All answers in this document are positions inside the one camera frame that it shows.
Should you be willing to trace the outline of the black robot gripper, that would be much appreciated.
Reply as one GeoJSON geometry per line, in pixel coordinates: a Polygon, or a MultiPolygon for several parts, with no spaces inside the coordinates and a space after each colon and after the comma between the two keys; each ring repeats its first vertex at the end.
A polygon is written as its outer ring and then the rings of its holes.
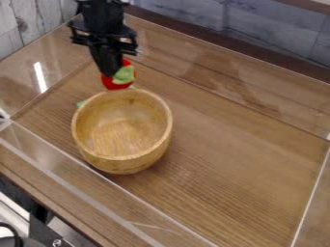
{"type": "Polygon", "coordinates": [[[115,75],[123,66],[123,53],[138,55],[136,32],[123,25],[118,33],[98,34],[86,27],[83,20],[70,20],[71,40],[75,44],[90,46],[92,59],[103,75],[115,75]],[[112,47],[112,68],[108,48],[112,47]]]}

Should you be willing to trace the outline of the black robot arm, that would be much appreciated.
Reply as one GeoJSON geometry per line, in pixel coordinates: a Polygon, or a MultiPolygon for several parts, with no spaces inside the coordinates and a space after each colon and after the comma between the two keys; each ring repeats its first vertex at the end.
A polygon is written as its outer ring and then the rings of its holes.
{"type": "Polygon", "coordinates": [[[80,19],[68,21],[71,41],[90,49],[103,75],[114,76],[124,65],[124,55],[138,54],[136,32],[124,24],[122,0],[75,0],[80,19]]]}

